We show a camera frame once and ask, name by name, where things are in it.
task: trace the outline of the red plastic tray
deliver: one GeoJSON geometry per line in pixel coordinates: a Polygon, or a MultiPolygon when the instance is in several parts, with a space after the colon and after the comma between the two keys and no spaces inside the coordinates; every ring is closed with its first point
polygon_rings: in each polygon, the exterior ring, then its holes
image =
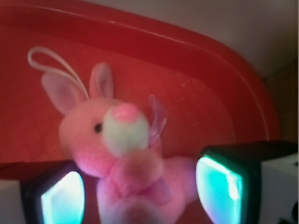
{"type": "MultiPolygon", "coordinates": [[[[96,63],[110,64],[116,98],[151,120],[149,95],[169,113],[164,156],[197,158],[210,144],[280,137],[272,100],[254,70],[206,36],[81,1],[0,0],[0,162],[64,159],[63,118],[27,62],[33,46],[62,56],[87,85],[96,63]]],[[[43,56],[38,59],[59,66],[43,56]]],[[[199,202],[181,223],[207,223],[199,202]]]]}

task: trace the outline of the white wall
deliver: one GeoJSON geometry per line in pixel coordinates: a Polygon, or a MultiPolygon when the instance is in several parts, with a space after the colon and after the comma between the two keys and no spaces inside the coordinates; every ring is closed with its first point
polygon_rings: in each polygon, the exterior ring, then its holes
{"type": "Polygon", "coordinates": [[[297,0],[86,0],[207,35],[262,76],[298,59],[297,0]]]}

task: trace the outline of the white hanging loop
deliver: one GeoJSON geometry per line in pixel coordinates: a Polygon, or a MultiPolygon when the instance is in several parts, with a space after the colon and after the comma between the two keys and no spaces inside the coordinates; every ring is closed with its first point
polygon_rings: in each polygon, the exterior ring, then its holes
{"type": "Polygon", "coordinates": [[[28,52],[28,63],[34,69],[41,70],[41,71],[44,71],[44,72],[57,73],[57,74],[65,77],[65,78],[68,78],[74,84],[79,86],[82,89],[82,91],[84,92],[84,94],[86,95],[87,99],[89,99],[87,89],[85,88],[85,86],[82,83],[82,81],[81,81],[80,77],[78,76],[78,74],[74,71],[74,69],[61,56],[59,56],[54,51],[52,51],[48,48],[45,48],[45,47],[35,46],[35,47],[31,48],[28,52]],[[46,55],[54,58],[56,61],[61,63],[70,72],[70,74],[63,71],[63,70],[53,68],[53,67],[43,65],[43,64],[40,64],[40,63],[36,62],[35,60],[32,59],[32,55],[34,53],[43,53],[43,54],[46,54],[46,55]]]}

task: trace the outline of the cyan light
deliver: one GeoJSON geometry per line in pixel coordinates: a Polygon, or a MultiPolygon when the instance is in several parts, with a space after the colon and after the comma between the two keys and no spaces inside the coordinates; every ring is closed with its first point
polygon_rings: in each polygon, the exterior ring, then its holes
{"type": "Polygon", "coordinates": [[[196,184],[201,204],[213,223],[241,222],[243,180],[240,175],[204,156],[197,162],[196,184]]]}
{"type": "Polygon", "coordinates": [[[81,223],[85,208],[85,191],[82,177],[69,172],[53,187],[42,194],[45,224],[81,223]]]}

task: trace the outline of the pink stuffed bunny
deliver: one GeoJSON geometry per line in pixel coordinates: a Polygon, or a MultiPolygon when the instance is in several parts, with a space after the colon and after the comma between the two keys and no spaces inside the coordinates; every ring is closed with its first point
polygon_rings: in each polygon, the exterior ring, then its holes
{"type": "MultiPolygon", "coordinates": [[[[30,65],[49,71],[32,60],[37,51],[56,59],[57,55],[43,48],[29,51],[30,65]]],[[[56,69],[44,73],[42,85],[65,115],[59,128],[64,151],[80,169],[99,178],[102,223],[175,223],[198,197],[195,161],[161,156],[159,135],[166,112],[154,96],[150,99],[155,119],[150,127],[135,105],[113,99],[111,71],[105,63],[94,67],[89,94],[77,77],[69,78],[56,69]]]]}

